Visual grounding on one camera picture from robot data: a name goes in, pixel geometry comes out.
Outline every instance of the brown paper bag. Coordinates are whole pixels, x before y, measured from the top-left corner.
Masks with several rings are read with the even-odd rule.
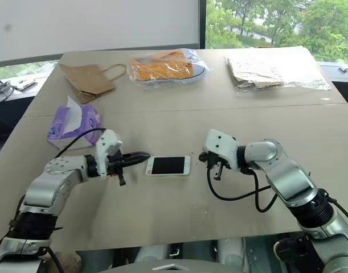
[[[123,66],[124,71],[117,77],[108,79],[104,72],[116,66]],[[126,73],[126,65],[124,64],[114,64],[105,70],[101,70],[96,64],[82,67],[70,67],[60,64],[60,68],[72,84],[79,104],[87,104],[89,101],[114,90],[116,87],[112,81]]]

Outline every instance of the clear plastic packaging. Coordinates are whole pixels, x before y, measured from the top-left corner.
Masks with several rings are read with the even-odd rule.
[[[129,64],[130,79],[150,86],[162,82],[189,84],[204,77],[207,70],[196,51],[187,48],[132,56]]]
[[[240,93],[277,86],[331,88],[304,47],[245,49],[242,54],[226,59]]]

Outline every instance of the phone screen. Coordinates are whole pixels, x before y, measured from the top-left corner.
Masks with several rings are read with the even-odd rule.
[[[152,174],[163,175],[166,173],[184,173],[184,162],[184,156],[155,158],[152,166]]]

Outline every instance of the white phone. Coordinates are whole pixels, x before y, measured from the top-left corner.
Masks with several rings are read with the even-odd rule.
[[[152,176],[179,176],[190,172],[190,156],[151,156],[146,174]]]

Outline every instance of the tissue box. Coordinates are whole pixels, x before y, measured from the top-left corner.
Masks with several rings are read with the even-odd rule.
[[[57,109],[55,118],[52,121],[50,131],[48,132],[47,141],[58,149],[63,149],[67,144],[73,141],[78,135],[100,126],[100,114],[95,108],[90,105],[79,105],[81,111],[73,112],[73,109],[68,106],[61,106]],[[71,123],[79,124],[76,129],[66,131],[66,128],[71,128]],[[84,148],[94,145],[99,138],[99,131],[93,131],[81,137],[75,142],[70,149]]]

